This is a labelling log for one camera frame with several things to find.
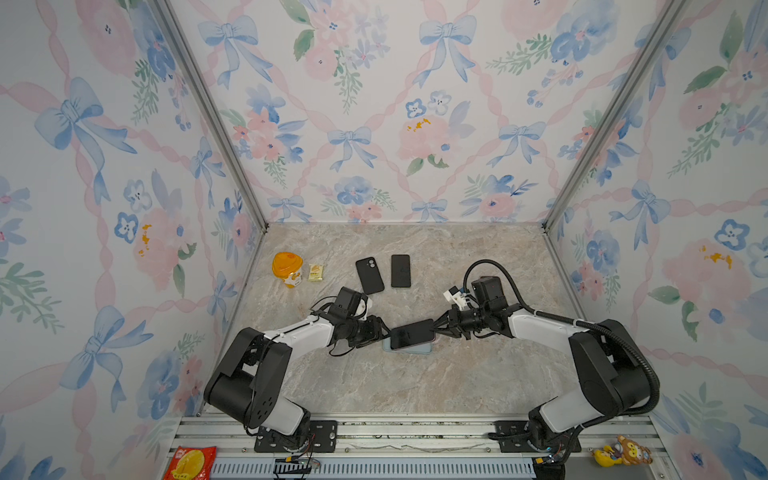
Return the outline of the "light blue phone case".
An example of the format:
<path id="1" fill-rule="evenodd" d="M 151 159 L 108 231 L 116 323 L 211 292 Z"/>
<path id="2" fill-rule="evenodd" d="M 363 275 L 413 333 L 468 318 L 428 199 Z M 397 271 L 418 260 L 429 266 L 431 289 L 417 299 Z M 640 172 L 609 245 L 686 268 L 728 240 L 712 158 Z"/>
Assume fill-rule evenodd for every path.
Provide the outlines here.
<path id="1" fill-rule="evenodd" d="M 408 355 L 429 355 L 433 351 L 433 342 L 428 343 L 422 343 L 419 345 L 414 345 L 410 347 L 400 348 L 400 349 L 393 349 L 391 347 L 391 339 L 386 338 L 382 341 L 382 350 L 384 352 L 388 353 L 395 353 L 395 354 L 408 354 Z"/>

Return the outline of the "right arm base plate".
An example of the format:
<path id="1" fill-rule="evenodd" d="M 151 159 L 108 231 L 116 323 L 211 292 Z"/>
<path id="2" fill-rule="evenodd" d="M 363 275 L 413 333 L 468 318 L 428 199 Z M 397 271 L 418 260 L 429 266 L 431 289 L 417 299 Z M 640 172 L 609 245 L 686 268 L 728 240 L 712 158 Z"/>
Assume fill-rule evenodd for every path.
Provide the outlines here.
<path id="1" fill-rule="evenodd" d="M 502 453 L 533 453 L 541 455 L 581 452 L 578 438 L 571 440 L 572 431 L 550 433 L 545 427 L 531 426 L 527 420 L 498 420 L 487 434 L 499 444 Z"/>

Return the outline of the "black phone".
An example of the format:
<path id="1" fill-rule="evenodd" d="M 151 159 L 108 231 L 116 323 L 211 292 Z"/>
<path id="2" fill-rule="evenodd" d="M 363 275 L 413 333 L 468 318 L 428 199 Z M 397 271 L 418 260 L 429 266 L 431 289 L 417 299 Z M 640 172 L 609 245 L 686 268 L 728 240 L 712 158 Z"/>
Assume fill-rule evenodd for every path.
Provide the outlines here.
<path id="1" fill-rule="evenodd" d="M 408 254 L 393 254 L 391 256 L 390 279 L 392 288 L 411 287 L 411 259 Z"/>
<path id="2" fill-rule="evenodd" d="M 403 350 L 431 343 L 435 340 L 434 321 L 426 319 L 395 327 L 390 332 L 390 348 Z"/>

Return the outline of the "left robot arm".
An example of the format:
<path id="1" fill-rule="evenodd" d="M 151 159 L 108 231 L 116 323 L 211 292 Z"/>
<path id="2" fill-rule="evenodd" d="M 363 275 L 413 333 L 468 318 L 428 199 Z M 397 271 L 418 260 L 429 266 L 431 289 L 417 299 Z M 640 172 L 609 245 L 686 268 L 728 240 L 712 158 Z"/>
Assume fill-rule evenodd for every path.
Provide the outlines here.
<path id="1" fill-rule="evenodd" d="M 311 413 L 281 393 L 289 366 L 340 341 L 355 350 L 388 338 L 391 330 L 370 307 L 366 294 L 343 287 L 297 323 L 267 332 L 240 330 L 206 384 L 204 402 L 237 420 L 249 435 L 266 430 L 305 439 Z"/>

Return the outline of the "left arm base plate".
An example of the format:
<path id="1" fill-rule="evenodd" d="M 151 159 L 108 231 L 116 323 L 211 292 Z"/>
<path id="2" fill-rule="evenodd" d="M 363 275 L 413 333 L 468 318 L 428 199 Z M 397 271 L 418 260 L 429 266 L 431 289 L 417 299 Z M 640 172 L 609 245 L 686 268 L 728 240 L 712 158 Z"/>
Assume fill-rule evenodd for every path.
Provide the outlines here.
<path id="1" fill-rule="evenodd" d="M 333 453 L 338 439 L 335 420 L 308 420 L 291 434 L 260 427 L 254 444 L 256 453 Z"/>

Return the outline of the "black phone case with camera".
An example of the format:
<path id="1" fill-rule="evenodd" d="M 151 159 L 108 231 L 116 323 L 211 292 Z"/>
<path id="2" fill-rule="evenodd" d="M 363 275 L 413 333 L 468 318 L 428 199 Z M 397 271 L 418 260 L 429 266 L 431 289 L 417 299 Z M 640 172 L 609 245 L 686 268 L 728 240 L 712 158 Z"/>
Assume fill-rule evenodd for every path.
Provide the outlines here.
<path id="1" fill-rule="evenodd" d="M 385 290 L 379 266 L 374 257 L 357 260 L 355 267 L 364 294 L 372 295 Z"/>

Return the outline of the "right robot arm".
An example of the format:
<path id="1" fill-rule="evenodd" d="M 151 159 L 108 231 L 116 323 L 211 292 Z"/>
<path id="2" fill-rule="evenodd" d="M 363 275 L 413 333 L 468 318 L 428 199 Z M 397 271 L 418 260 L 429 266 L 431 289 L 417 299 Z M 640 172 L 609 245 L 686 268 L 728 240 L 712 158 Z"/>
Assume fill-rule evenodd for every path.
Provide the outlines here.
<path id="1" fill-rule="evenodd" d="M 658 404 L 659 377 L 622 323 L 592 323 L 510 304 L 496 276 L 474 281 L 472 290 L 467 294 L 453 286 L 443 293 L 451 307 L 433 324 L 435 333 L 469 340 L 487 332 L 527 340 L 568 355 L 574 364 L 578 387 L 533 408 L 514 441 L 553 451 L 590 426 L 644 414 Z"/>

